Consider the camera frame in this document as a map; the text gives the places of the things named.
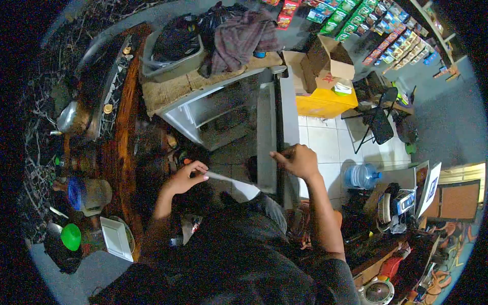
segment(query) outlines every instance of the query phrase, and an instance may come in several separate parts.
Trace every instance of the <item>gray plastic bin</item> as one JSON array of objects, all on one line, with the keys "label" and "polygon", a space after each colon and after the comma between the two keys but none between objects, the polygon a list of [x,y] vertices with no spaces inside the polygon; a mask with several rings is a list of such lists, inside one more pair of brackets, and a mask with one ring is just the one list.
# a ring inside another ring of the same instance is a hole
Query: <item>gray plastic bin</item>
[{"label": "gray plastic bin", "polygon": [[[142,58],[150,61],[151,55],[154,49],[154,44],[158,39],[158,36],[161,34],[161,30],[151,33],[146,38],[146,43],[144,46],[144,51],[142,53]],[[200,43],[200,50],[188,57],[183,58],[175,63],[169,64],[163,68],[158,70],[152,69],[150,66],[141,63],[141,72],[144,77],[146,77],[149,81],[153,82],[164,82],[168,80],[172,80],[178,76],[184,75],[192,70],[198,69],[203,60],[205,59],[206,52],[203,47],[202,38],[198,35],[198,41]]]}]

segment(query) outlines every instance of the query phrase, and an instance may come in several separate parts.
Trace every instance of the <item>black chair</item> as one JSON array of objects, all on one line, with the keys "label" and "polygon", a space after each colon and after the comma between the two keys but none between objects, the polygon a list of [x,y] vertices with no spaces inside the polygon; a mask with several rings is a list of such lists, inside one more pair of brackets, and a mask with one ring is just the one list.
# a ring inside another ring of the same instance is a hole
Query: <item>black chair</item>
[{"label": "black chair", "polygon": [[[378,145],[381,145],[388,141],[389,139],[393,138],[394,133],[393,129],[391,128],[391,124],[388,121],[388,116],[390,115],[395,101],[398,96],[398,89],[395,87],[388,88],[385,93],[380,98],[378,106],[369,110],[362,112],[357,116],[341,118],[342,120],[352,119],[352,118],[363,118],[363,124],[367,125],[367,130],[365,136],[361,140],[358,148],[354,151],[354,154],[357,154],[361,145],[366,143],[369,140],[373,140],[373,143],[377,142]],[[388,109],[388,114],[385,114],[382,104],[385,102],[391,102],[391,106],[385,109]],[[367,133],[371,130],[373,132],[373,136],[365,141]]]}]

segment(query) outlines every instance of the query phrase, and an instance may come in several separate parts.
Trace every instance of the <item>white plate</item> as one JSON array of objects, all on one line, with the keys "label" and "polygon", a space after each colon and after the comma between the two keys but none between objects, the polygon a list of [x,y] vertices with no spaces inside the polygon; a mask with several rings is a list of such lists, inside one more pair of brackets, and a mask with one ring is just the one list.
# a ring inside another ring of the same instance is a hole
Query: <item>white plate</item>
[{"label": "white plate", "polygon": [[125,224],[105,217],[100,217],[100,224],[108,253],[133,262]]},{"label": "white plate", "polygon": [[122,220],[122,218],[117,217],[115,215],[109,216],[108,218],[123,223],[125,225],[125,231],[127,232],[127,239],[129,241],[130,253],[134,253],[134,248],[136,247],[136,241],[134,240],[134,235],[132,235],[129,226],[125,223],[125,221]]}]

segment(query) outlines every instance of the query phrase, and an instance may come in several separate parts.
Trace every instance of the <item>green funnel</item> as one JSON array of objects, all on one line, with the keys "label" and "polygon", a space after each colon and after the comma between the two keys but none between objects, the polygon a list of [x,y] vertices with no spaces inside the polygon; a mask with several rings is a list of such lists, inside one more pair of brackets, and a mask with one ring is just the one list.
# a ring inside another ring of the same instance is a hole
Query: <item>green funnel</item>
[{"label": "green funnel", "polygon": [[81,243],[80,229],[75,224],[68,224],[61,231],[61,240],[71,251],[78,250]]}]

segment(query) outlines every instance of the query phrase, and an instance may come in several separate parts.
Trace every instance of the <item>yellow crate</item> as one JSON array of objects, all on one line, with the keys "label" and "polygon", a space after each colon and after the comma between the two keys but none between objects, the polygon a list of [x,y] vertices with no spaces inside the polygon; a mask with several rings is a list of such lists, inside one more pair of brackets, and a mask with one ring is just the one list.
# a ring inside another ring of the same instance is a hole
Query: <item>yellow crate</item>
[{"label": "yellow crate", "polygon": [[356,92],[338,96],[332,90],[316,89],[310,96],[297,96],[298,115],[333,119],[348,109],[358,106]]}]

